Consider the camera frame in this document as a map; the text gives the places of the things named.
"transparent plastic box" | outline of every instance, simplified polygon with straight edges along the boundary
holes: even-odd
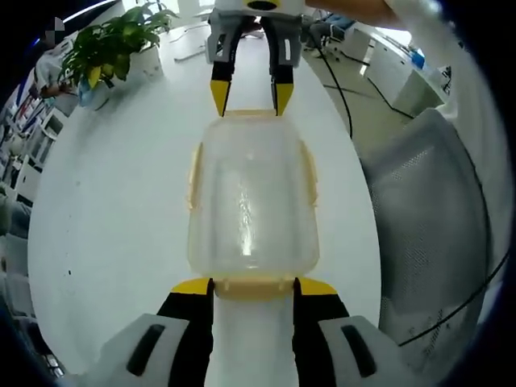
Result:
[[[205,277],[292,278],[318,261],[314,162],[285,118],[218,119],[190,175],[189,262]]]

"mesh chair back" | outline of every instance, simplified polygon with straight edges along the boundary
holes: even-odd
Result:
[[[380,244],[380,329],[401,343],[450,314],[485,279],[484,197],[455,128],[436,110],[363,166]],[[475,332],[482,299],[404,346],[406,363],[432,380],[444,377]]]

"person's hand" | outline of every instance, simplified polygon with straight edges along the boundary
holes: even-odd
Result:
[[[61,83],[59,85],[59,91],[61,93],[72,93],[73,89],[72,89],[72,86],[69,85],[68,83]]]

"green leaves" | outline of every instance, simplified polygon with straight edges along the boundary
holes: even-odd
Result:
[[[114,75],[118,79],[125,81],[127,79],[127,73],[129,73],[129,68],[131,67],[130,59],[128,55],[118,55],[116,58],[116,63],[114,64]]]
[[[89,74],[88,74],[88,83],[89,83],[89,87],[91,87],[92,89],[95,88],[95,86],[97,85],[98,81],[100,80],[100,74],[101,74],[101,67],[98,66],[98,67],[93,67],[90,71],[89,71]]]
[[[79,32],[73,50],[65,57],[60,78],[68,77],[75,85],[85,78],[93,88],[113,76],[125,81],[131,67],[130,55],[146,45],[159,45],[161,29],[169,30],[169,21],[177,17],[170,10],[154,15],[147,3],[102,25]]]

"white desk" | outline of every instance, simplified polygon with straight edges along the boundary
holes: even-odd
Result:
[[[376,41],[365,75],[393,109],[415,117],[426,108],[446,103],[448,95],[428,71],[417,68],[406,52],[386,38],[379,29],[357,23],[346,31],[338,48],[352,59],[364,60],[370,41]]]
[[[202,40],[209,29],[196,33]],[[85,371],[110,337],[197,277],[186,259],[188,174],[217,113],[205,58],[177,64],[173,50],[163,39],[164,78],[115,94],[98,112],[76,109],[41,177],[28,243],[31,293],[43,337],[70,372]],[[318,170],[321,259],[310,276],[332,284],[350,314],[377,324],[380,257],[359,159],[304,60],[295,85],[285,116]],[[272,106],[267,42],[246,38],[228,109]]]

